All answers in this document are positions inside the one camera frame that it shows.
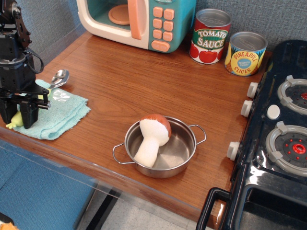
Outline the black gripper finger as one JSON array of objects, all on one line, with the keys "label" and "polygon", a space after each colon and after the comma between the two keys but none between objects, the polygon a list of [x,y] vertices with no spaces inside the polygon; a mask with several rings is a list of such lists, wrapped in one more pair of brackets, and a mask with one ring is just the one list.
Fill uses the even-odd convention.
[{"label": "black gripper finger", "polygon": [[4,123],[9,124],[12,117],[17,113],[17,98],[0,99],[0,115]]},{"label": "black gripper finger", "polygon": [[20,104],[20,112],[24,128],[30,128],[38,120],[39,108],[32,102],[22,102]]}]

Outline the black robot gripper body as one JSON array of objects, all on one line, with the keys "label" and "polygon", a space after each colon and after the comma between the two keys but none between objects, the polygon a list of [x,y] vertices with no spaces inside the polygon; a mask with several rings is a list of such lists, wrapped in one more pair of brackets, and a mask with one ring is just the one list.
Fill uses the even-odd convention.
[{"label": "black robot gripper body", "polygon": [[32,54],[21,54],[14,60],[0,61],[0,98],[30,108],[48,109],[49,90],[36,83]]}]

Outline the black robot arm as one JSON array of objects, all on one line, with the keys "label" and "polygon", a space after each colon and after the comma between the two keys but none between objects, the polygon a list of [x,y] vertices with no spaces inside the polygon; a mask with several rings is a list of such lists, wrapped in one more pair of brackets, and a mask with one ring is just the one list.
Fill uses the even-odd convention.
[{"label": "black robot arm", "polygon": [[38,120],[40,109],[50,107],[49,91],[36,83],[38,54],[28,46],[30,32],[26,29],[21,8],[14,0],[0,2],[0,115],[9,124],[16,113],[21,114],[24,128]]}]

